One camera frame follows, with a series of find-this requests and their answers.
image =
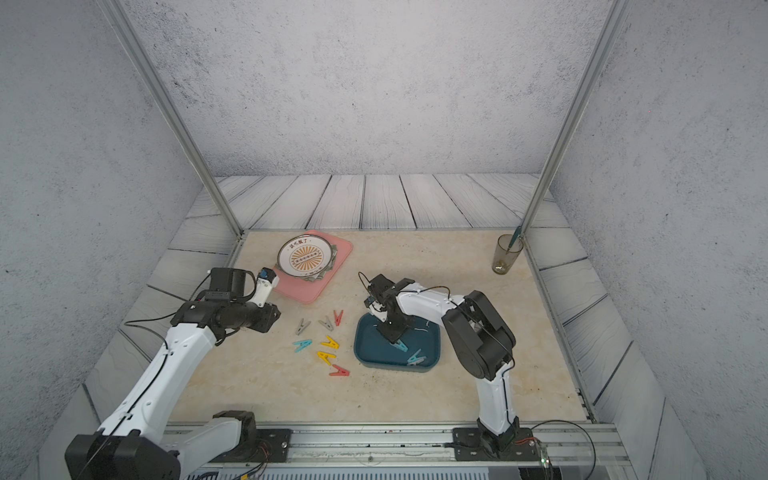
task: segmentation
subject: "robotic arm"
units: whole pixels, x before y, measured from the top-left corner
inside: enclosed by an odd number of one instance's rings
[[[483,293],[448,295],[435,288],[408,278],[394,283],[378,275],[366,286],[370,296],[365,305],[381,320],[377,329],[391,343],[411,327],[414,316],[445,328],[459,362],[475,377],[481,445],[486,454],[499,458],[512,440],[530,434],[520,428],[506,388],[515,361],[515,336]]]
[[[255,284],[250,295],[244,294],[246,275]],[[163,444],[162,437],[173,407],[206,354],[240,328],[266,333],[280,318],[277,307],[266,303],[278,280],[267,268],[257,278],[246,270],[212,269],[210,288],[176,312],[163,346],[125,400],[96,433],[72,440],[65,453],[71,477],[175,480],[219,455],[253,461],[256,444],[263,440],[249,412],[222,412],[174,444]],[[395,284],[383,275],[366,289],[365,305],[381,320],[378,329],[391,343],[410,328],[414,316],[445,327],[459,362],[475,377],[480,445],[488,456],[502,458],[514,448],[513,440],[531,436],[530,429],[520,428],[506,388],[515,336],[485,295],[474,291],[451,296],[410,279]],[[290,437],[290,431],[282,433]]]
[[[254,291],[245,295],[249,274]],[[264,268],[210,271],[210,288],[176,312],[164,344],[125,400],[93,435],[77,435],[65,460],[73,479],[184,478],[253,434],[238,412],[223,412],[173,445],[162,445],[168,418],[200,361],[242,327],[266,333],[280,318],[266,303],[279,277]]]

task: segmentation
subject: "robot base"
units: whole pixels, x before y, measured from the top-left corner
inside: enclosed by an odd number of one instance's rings
[[[230,410],[214,415],[215,419],[219,417],[238,419],[242,422],[240,442],[237,447],[222,453],[211,462],[285,463],[288,459],[290,429],[257,429],[252,412]],[[268,451],[268,458],[264,455],[262,447]]]
[[[520,427],[517,417],[515,423],[499,436],[491,434],[478,420],[477,428],[453,429],[454,456],[459,462],[538,462],[541,452],[536,442],[523,442],[533,437],[531,429]]]

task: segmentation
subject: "gray textured wall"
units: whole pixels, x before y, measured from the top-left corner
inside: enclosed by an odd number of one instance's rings
[[[15,478],[200,181],[96,2],[4,2],[0,65],[0,477]]]
[[[124,0],[211,170],[541,170],[611,0]]]
[[[768,469],[767,26],[635,0],[552,189],[714,478]]]

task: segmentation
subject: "blue clothespin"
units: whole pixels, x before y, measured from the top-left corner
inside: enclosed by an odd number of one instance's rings
[[[300,340],[299,342],[293,342],[293,345],[299,346],[299,348],[294,350],[294,352],[300,352],[304,350],[306,347],[312,345],[312,340]]]
[[[416,350],[416,353],[411,355],[411,358],[408,359],[408,363],[414,363],[416,360],[418,360],[419,359],[419,352],[421,352],[421,351],[422,351],[421,349]]]
[[[405,345],[405,343],[402,342],[402,340],[398,340],[395,343],[390,343],[393,347],[395,347],[398,350],[402,350],[403,352],[408,352],[408,347]]]

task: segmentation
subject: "glass cup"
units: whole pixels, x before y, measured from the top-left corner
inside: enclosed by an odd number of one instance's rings
[[[501,235],[496,241],[493,263],[491,264],[493,273],[505,275],[512,268],[518,255],[523,250],[523,239],[521,237],[518,237],[511,247],[509,245],[510,240],[512,240],[512,234],[506,233]]]

